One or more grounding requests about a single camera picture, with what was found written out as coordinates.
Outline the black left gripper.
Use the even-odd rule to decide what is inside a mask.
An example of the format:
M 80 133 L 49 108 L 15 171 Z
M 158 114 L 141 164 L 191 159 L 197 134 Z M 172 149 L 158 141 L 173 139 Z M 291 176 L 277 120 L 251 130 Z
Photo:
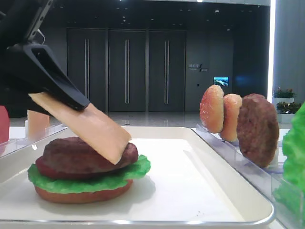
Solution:
M 17 0 L 0 22 L 7 72 L 0 70 L 0 105 L 9 117 L 25 117 L 28 110 L 50 115 L 27 93 L 47 92 L 74 110 L 84 110 L 90 103 L 47 45 L 19 44 L 34 39 L 52 4 L 52 0 Z

